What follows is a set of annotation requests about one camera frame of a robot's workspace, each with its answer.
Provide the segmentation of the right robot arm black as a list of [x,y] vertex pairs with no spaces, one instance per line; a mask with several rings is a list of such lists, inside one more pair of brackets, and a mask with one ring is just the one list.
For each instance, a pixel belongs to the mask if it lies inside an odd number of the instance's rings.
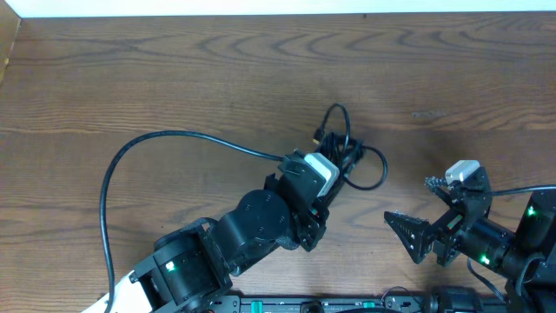
[[512,189],[530,199],[516,231],[490,220],[493,198],[487,171],[476,160],[460,160],[442,178],[429,177],[427,188],[447,204],[434,223],[400,212],[385,212],[385,222],[409,256],[421,263],[429,253],[448,266],[467,256],[506,279],[504,293],[494,294],[505,312],[555,310],[555,188],[538,185]]

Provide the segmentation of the frayed right gripper finger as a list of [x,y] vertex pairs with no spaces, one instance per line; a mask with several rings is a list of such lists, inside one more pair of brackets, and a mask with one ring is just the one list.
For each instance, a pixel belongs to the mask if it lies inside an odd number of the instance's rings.
[[428,220],[400,212],[386,211],[384,219],[399,237],[412,261],[421,263],[432,249],[432,224]]
[[445,178],[430,176],[425,178],[425,186],[445,204],[455,204],[449,193],[449,186]]

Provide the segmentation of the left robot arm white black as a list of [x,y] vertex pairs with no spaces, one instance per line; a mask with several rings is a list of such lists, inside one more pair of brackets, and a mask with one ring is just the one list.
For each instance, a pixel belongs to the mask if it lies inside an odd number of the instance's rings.
[[156,241],[90,312],[202,312],[239,276],[278,248],[312,250],[326,230],[325,195],[339,176],[320,153],[284,158],[281,176],[247,193],[219,220],[200,218]]

